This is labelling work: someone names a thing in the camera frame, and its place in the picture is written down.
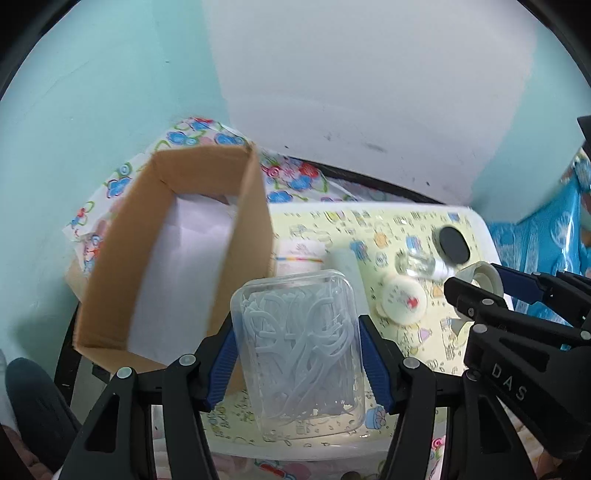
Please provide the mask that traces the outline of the clear glass pump bottle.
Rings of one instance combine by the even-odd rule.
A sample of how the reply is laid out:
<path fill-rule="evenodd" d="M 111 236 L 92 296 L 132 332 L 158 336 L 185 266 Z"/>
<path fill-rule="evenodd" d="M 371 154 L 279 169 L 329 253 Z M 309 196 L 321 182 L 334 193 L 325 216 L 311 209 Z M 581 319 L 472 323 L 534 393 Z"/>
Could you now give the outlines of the clear glass pump bottle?
<path fill-rule="evenodd" d="M 445 281 L 455 274 L 455 269 L 443 260 L 420 251 L 399 253 L 396 269 L 401 275 L 433 281 Z"/>

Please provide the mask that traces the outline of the black oval compact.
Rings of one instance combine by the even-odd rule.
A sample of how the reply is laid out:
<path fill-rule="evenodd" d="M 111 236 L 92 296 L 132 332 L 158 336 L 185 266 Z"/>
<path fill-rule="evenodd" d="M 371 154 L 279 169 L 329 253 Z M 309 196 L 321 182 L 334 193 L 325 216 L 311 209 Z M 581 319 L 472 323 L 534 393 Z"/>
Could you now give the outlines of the black oval compact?
<path fill-rule="evenodd" d="M 464 265 L 471 258 L 470 248 L 464 235 L 451 225 L 435 229 L 433 241 L 437 252 L 448 265 Z"/>

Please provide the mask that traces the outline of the clear plastic floss pick box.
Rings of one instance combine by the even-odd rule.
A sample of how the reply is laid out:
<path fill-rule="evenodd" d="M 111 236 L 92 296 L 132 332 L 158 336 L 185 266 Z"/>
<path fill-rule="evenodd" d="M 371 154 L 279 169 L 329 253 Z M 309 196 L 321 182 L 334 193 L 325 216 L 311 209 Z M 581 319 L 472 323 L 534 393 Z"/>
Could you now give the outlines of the clear plastic floss pick box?
<path fill-rule="evenodd" d="M 349 433 L 366 380 L 355 294 L 337 270 L 256 279 L 230 300 L 245 388 L 266 440 Z"/>

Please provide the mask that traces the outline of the floral patterned cloth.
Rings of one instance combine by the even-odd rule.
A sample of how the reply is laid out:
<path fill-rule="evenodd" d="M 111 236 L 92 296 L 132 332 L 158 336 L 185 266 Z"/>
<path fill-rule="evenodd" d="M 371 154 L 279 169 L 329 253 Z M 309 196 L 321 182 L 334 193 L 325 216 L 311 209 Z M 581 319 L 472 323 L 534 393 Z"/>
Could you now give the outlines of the floral patterned cloth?
<path fill-rule="evenodd" d="M 63 234 L 74 249 L 84 275 L 89 275 L 116 211 L 152 154 L 161 150 L 186 149 L 209 144 L 242 146 L 249 138 L 221 122 L 192 116 L 174 124 L 144 151 L 122 163 L 98 187 Z M 362 197 L 328 178 L 310 162 L 259 148 L 266 200 L 272 204 L 308 202 L 356 202 Z"/>

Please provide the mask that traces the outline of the white paper box liner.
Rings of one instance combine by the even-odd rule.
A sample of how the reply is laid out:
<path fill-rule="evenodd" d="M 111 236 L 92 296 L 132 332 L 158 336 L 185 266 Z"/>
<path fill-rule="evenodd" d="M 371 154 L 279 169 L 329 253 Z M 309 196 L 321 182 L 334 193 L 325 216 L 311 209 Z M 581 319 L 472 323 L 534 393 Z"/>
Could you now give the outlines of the white paper box liner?
<path fill-rule="evenodd" d="M 204 339 L 235 213 L 206 196 L 173 199 L 139 289 L 128 351 L 168 365 Z"/>

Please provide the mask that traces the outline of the white tube with rainbow label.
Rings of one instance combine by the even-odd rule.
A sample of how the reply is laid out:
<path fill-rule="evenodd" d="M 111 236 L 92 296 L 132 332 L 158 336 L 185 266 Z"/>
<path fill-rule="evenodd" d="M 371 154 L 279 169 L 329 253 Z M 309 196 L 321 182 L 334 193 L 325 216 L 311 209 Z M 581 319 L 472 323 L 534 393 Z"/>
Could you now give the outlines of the white tube with rainbow label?
<path fill-rule="evenodd" d="M 277 277 L 320 271 L 325 263 L 325 245 L 317 240 L 281 239 L 274 254 Z"/>

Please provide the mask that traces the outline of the brown cardboard box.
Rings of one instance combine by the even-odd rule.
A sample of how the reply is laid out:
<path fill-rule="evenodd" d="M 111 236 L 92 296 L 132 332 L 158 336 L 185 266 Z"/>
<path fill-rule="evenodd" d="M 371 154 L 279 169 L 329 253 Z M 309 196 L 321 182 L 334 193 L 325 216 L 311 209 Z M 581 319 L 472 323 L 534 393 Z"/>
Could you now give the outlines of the brown cardboard box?
<path fill-rule="evenodd" d="M 235 290 L 269 272 L 271 250 L 256 148 L 157 152 L 100 244 L 74 346 L 111 372 L 168 365 L 221 327 Z"/>

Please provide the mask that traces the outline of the dark clothed person leg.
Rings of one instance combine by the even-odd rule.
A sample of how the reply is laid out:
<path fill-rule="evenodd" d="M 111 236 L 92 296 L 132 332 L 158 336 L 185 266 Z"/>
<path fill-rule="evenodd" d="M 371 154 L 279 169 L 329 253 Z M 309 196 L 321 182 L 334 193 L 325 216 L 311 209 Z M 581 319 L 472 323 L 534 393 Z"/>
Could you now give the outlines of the dark clothed person leg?
<path fill-rule="evenodd" d="M 29 359 L 8 364 L 5 387 L 17 425 L 5 431 L 31 474 L 50 479 L 63 466 L 81 423 L 51 377 Z"/>

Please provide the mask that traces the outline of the white tape roll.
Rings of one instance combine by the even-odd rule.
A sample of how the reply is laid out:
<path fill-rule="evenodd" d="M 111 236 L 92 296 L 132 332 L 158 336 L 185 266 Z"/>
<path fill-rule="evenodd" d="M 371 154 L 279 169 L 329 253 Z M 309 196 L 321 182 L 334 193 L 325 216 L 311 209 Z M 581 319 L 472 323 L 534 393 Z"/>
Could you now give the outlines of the white tape roll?
<path fill-rule="evenodd" d="M 459 271 L 452 277 L 457 295 L 454 309 L 458 316 L 468 322 L 475 317 L 473 305 L 479 306 L 483 300 L 504 299 L 504 287 L 501 276 L 496 268 L 485 261 L 473 263 Z"/>

